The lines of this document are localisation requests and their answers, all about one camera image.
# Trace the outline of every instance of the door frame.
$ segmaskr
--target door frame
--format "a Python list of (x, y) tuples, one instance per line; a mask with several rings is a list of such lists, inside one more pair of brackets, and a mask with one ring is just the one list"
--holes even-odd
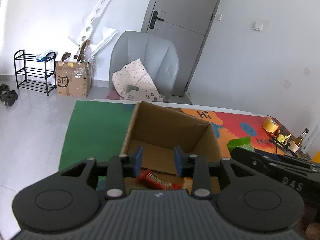
[[(208, 28), (207, 28), (207, 31), (204, 35), (204, 39), (202, 41), (202, 44), (201, 44), (201, 47), (199, 49), (199, 52), (198, 52), (198, 55), (196, 57), (196, 61), (195, 61), (195, 64), (193, 65), (193, 68), (191, 70), (191, 73), (190, 73), (190, 76), (188, 78), (188, 81), (187, 81), (187, 85), (186, 87), (184, 88), (183, 90), (183, 94), (186, 93), (189, 85), (190, 85), (190, 82), (191, 82), (191, 79), (192, 79), (192, 76), (196, 70), (196, 67), (198, 65), (198, 62), (199, 62), (199, 59), (200, 59), (200, 56), (201, 56), (201, 53), (202, 53), (202, 50), (204, 48), (204, 45), (205, 45), (205, 42), (207, 41), (207, 37), (209, 35), (209, 31), (211, 29), (211, 26), (213, 24), (213, 21), (214, 21), (214, 18), (216, 16), (216, 13), (217, 13), (217, 10), (218, 10), (218, 6), (219, 6), (219, 3), (220, 3), (220, 0), (217, 0), (214, 8), (213, 8), (213, 12), (212, 12), (212, 15), (211, 15), (211, 19), (210, 19), (210, 22), (208, 24)], [(148, 4), (148, 7), (147, 7), (147, 11), (146, 11), (146, 14), (145, 14), (145, 17), (144, 17), (144, 20), (143, 20), (143, 23), (142, 23), (142, 27), (141, 27), (141, 32), (142, 33), (147, 33), (147, 30), (149, 28), (149, 24), (150, 24), (150, 20), (152, 18), (152, 13), (153, 13), (153, 9), (155, 7), (155, 4), (156, 4), (156, 0), (150, 0), (149, 1), (149, 4)]]

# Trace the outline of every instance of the tape roll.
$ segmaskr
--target tape roll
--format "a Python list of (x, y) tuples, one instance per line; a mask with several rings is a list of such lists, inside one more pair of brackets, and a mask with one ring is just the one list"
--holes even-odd
[(271, 133), (275, 133), (275, 131), (279, 128), (279, 125), (271, 118), (267, 118), (262, 125), (262, 127), (267, 131)]

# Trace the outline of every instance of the blue smiley face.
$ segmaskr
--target blue smiley face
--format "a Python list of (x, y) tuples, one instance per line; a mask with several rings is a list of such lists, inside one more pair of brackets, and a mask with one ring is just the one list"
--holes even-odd
[(216, 136), (217, 139), (220, 138), (220, 132), (219, 132), (219, 129), (222, 128), (223, 126), (222, 125), (217, 125), (213, 122), (210, 123), (212, 125), (212, 128), (214, 130), (214, 134)]
[(241, 129), (246, 133), (248, 134), (249, 136), (257, 136), (257, 132), (255, 131), (255, 129), (253, 129), (252, 126), (248, 125), (247, 123), (245, 122), (242, 122), (240, 124), (240, 127)]

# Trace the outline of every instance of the colorful mat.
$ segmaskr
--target colorful mat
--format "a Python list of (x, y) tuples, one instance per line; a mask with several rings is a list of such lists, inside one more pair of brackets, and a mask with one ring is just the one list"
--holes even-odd
[[(134, 105), (129, 104), (77, 101), (64, 141), (59, 170), (87, 157), (107, 161), (119, 154), (133, 109)], [(230, 140), (245, 136), (250, 136), (256, 149), (284, 154), (269, 142), (262, 128), (265, 117), (194, 109), (175, 110), (210, 122), (223, 157), (230, 157), (227, 148)]]

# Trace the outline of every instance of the grey door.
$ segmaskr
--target grey door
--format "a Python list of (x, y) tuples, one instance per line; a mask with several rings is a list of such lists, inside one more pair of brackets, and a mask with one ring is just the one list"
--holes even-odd
[(156, 0), (147, 33), (171, 40), (176, 47), (180, 67), (172, 95), (183, 95), (216, 3), (217, 0)]

